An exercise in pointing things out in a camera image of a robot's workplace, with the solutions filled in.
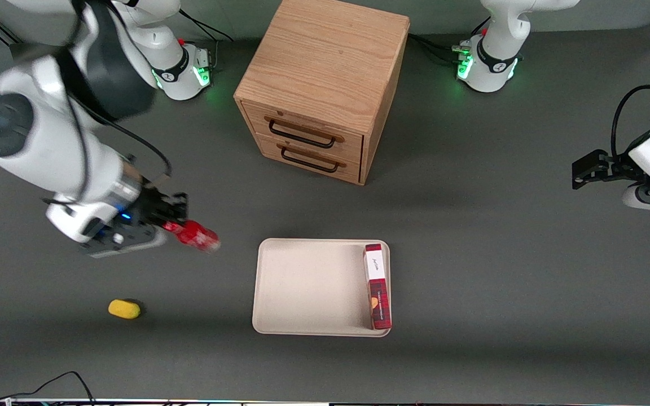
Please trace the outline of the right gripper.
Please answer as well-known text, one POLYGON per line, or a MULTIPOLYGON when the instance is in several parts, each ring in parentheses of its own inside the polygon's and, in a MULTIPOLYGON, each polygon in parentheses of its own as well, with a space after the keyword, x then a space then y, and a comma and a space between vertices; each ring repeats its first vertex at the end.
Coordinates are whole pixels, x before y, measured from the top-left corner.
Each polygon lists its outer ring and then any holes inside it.
POLYGON ((134 233, 145 228, 162 228, 168 232, 182 232, 189 219, 175 215, 188 215, 188 206, 188 193, 165 195, 156 187, 142 188, 134 203, 118 214, 117 231, 134 233))

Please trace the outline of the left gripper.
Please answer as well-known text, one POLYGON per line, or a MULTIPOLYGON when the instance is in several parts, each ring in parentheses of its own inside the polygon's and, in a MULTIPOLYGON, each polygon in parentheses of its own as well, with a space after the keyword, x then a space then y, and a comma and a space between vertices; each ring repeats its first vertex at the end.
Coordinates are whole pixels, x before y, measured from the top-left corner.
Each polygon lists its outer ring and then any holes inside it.
POLYGON ((632 187, 648 183, 648 175, 630 155, 622 156, 619 160, 609 162, 609 154, 603 149, 596 149, 577 159, 571 164, 571 188, 579 188, 591 182, 616 182, 629 180, 632 187))

